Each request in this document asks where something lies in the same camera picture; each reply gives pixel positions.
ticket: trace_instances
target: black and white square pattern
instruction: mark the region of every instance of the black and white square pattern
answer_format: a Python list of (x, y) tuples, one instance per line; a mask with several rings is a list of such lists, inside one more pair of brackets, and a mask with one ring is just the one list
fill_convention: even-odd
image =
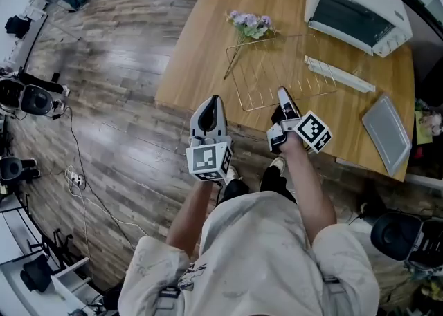
[(215, 160), (215, 146), (202, 147), (193, 150), (194, 171), (214, 169), (217, 166)]
[(331, 133), (327, 131), (323, 135), (323, 137), (321, 137), (321, 139), (314, 145), (314, 147), (317, 149), (317, 151), (320, 151), (327, 144), (327, 142), (331, 140), (331, 138)]
[(232, 153), (229, 151), (228, 148), (226, 148), (226, 153), (224, 154), (223, 158), (223, 164), (221, 165), (221, 169), (225, 174), (228, 173), (229, 163), (232, 156), (233, 156)]
[(296, 132), (308, 144), (314, 144), (318, 137), (326, 130), (326, 126), (311, 111), (300, 121)]
[(219, 180), (222, 177), (218, 172), (208, 172), (207, 174), (195, 174), (199, 180)]

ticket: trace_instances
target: oven glass window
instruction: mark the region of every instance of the oven glass window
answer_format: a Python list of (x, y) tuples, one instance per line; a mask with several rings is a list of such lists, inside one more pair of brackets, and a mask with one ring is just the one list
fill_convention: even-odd
[(320, 0), (312, 20), (371, 47), (394, 27), (383, 17), (350, 0)]

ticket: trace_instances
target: white t-shirt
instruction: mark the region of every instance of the white t-shirt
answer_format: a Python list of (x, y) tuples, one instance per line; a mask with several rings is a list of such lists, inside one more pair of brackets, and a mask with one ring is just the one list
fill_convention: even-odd
[[(166, 286), (181, 290), (159, 308)], [(258, 192), (216, 207), (199, 258), (150, 237), (140, 239), (118, 302), (122, 316), (375, 316), (379, 287), (361, 244), (346, 225), (307, 243), (298, 206)]]

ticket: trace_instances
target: wooden table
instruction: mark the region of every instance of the wooden table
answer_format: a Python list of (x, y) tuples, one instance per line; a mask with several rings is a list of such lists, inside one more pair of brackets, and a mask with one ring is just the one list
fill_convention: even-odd
[[(282, 35), (314, 33), (320, 44), (321, 60), (377, 87), (376, 93), (360, 93), (337, 84), (337, 92), (298, 100), (297, 105), (303, 113), (311, 109), (330, 127), (334, 137), (324, 152), (388, 175), (361, 118), (386, 92), (412, 138), (411, 51), (403, 45), (386, 58), (371, 57), (345, 42), (310, 30), (303, 20), (305, 0), (198, 0), (163, 76), (156, 101), (194, 111), (204, 100), (217, 94), (224, 101), (228, 121), (260, 131), (271, 127), (275, 107), (243, 111), (232, 78), (223, 80), (228, 67), (226, 48), (237, 42), (236, 30), (225, 20), (225, 14), (231, 10), (269, 15)], [(404, 180), (406, 166), (405, 162), (395, 179)]]

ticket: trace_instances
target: power outlet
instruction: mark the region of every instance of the power outlet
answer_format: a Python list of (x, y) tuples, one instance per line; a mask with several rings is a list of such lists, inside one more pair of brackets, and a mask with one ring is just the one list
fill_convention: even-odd
[(71, 182), (77, 187), (84, 187), (83, 175), (78, 175), (75, 172), (71, 172)]

